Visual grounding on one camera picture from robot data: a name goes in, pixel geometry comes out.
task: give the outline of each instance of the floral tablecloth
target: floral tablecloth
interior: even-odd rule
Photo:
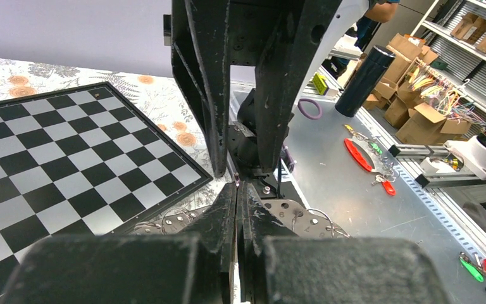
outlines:
[[[204,136],[174,79],[0,58],[0,101],[108,81],[213,175]],[[211,205],[231,178],[225,174],[180,202]]]

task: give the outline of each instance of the screw hole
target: screw hole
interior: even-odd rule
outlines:
[[[310,33],[310,39],[313,43],[318,44],[321,42],[321,38],[325,35],[325,27],[321,24],[316,25],[312,28],[312,33]]]

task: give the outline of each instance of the gray table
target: gray table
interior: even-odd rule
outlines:
[[[394,183],[394,197],[381,185],[372,187],[374,175],[348,154],[343,140],[350,135],[343,125],[370,135],[366,127],[357,118],[340,115],[332,103],[321,106],[323,117],[317,121],[296,111],[286,140],[297,160],[293,175],[309,205],[327,212],[354,237],[403,238],[418,243],[432,258],[451,303],[486,303],[486,281],[477,282],[460,266],[458,254],[463,247],[422,202],[421,195],[402,179]]]

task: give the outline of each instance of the black thermos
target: black thermos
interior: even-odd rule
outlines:
[[[336,110],[347,117],[355,116],[395,58],[392,51],[374,46],[338,99]]]

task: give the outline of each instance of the checkerboard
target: checkerboard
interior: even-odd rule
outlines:
[[[37,240],[125,233],[210,180],[108,83],[0,103],[0,294]]]

